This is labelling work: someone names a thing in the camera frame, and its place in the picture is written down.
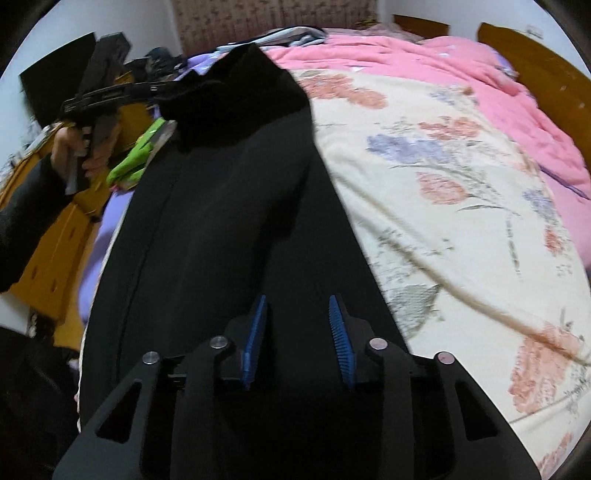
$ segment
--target pink comforter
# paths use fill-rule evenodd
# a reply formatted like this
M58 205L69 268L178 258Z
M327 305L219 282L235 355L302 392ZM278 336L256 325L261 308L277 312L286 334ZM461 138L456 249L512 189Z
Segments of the pink comforter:
M538 108L525 86L493 66L493 56L483 47L453 37L416 45L389 37L337 35L323 45L278 48L267 54L289 70L362 69L441 85L469 85L480 110L494 126L539 165L591 197L589 172L572 139ZM591 267L591 201L544 177L577 251L585 266Z

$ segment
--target black monitor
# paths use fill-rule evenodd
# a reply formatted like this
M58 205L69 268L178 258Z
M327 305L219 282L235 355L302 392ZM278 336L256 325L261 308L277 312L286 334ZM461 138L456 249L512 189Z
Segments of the black monitor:
M89 33L54 50L21 73L33 114L44 127L54 122L61 104L76 96L96 38Z

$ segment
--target wall outlet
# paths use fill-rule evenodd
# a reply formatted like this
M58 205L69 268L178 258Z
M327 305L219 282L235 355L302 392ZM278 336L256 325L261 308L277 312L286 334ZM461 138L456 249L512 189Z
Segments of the wall outlet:
M525 29L525 33L527 33L530 37L535 37L538 40L544 39L544 31L541 28L534 27L533 25L528 25Z

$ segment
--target white wall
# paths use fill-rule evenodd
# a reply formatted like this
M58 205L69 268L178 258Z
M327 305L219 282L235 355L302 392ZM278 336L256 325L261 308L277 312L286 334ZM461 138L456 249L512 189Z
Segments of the white wall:
M18 75L58 47L90 32L97 38L122 31L132 44L129 59L154 47L181 52L170 0L61 0L31 30L0 78L0 166L21 146L28 115ZM23 330L27 308L0 297L0 325Z
M544 31L540 43L591 77L562 28L534 0L379 0L378 3L383 20L391 21L392 14L435 20L450 25L450 35L472 40L476 40L482 22L520 32L533 25Z

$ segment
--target black sleeve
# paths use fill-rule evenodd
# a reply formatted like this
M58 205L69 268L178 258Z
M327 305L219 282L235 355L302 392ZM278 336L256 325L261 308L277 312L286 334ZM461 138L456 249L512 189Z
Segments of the black sleeve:
M16 283L39 240L72 200L45 156L0 210L0 292Z

